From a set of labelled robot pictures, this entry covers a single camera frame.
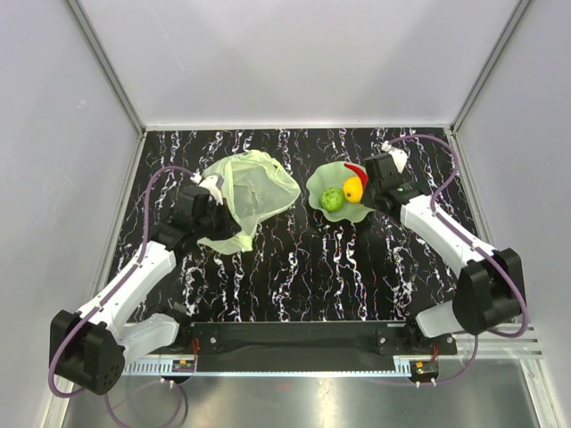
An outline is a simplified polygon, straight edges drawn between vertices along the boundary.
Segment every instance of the green mesh bag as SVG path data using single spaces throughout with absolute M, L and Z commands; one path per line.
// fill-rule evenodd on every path
M 258 225 L 291 207 L 301 192 L 277 160 L 258 150 L 221 159 L 207 168 L 203 177 L 213 174 L 224 177 L 222 197 L 242 228 L 226 241 L 198 241 L 222 254 L 251 251 Z

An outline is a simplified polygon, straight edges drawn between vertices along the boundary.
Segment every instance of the red pepper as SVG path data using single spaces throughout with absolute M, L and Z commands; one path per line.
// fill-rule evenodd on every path
M 364 189 L 365 186 L 367 186 L 367 182 L 368 182 L 367 173 L 365 171 L 363 171 L 361 168 L 359 168 L 357 165 L 345 163 L 344 166 L 359 176 L 360 183 L 362 184 L 363 189 Z

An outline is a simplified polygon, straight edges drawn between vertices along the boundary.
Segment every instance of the black marble surface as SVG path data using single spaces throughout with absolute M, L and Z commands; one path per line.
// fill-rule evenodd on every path
M 440 256 L 410 230 L 380 213 L 359 224 L 329 223 L 307 204 L 305 182 L 330 161 L 360 161 L 381 143 L 410 133 L 446 139 L 442 129 L 356 128 L 150 132 L 138 166 L 115 251 L 111 276 L 141 243 L 143 192 L 166 165 L 202 171 L 225 156 L 259 149 L 280 161 L 302 189 L 288 211 L 261 224 L 254 250 L 222 256 L 201 247 L 165 277 L 132 320 L 155 304 L 186 306 L 197 321 L 311 321 L 402 319 L 453 296 L 454 276 Z M 434 190 L 450 175 L 451 158 L 431 142 L 400 144 L 409 154 L 408 180 Z M 177 195 L 179 173 L 153 189 L 153 218 Z M 471 232 L 475 225 L 459 179 L 444 192 L 443 208 Z

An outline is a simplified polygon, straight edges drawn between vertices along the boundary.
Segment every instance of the white wall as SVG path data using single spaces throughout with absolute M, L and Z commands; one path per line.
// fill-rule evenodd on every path
M 492 237 L 520 252 L 532 321 L 571 421 L 571 2 L 534 2 L 459 132 Z
M 451 123 L 517 0 L 81 0 L 147 125 Z
M 36 427 L 50 322 L 94 290 L 136 135 L 63 1 L 1 3 L 2 426 Z

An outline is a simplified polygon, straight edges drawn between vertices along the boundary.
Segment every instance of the metal floor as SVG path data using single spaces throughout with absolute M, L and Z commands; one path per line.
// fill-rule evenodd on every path
M 441 379 L 459 369 L 442 362 Z M 112 390 L 120 403 L 149 383 L 124 377 Z M 404 387 L 381 382 L 403 382 Z M 407 381 L 319 378 L 197 377 L 184 383 L 186 404 L 172 427 L 181 428 L 528 428 L 539 427 L 517 360 L 477 360 L 457 382 L 417 390 Z M 116 408 L 135 428 L 155 428 L 169 419 L 176 391 L 155 383 Z M 114 428 L 102 397 L 82 394 L 70 401 L 66 428 Z

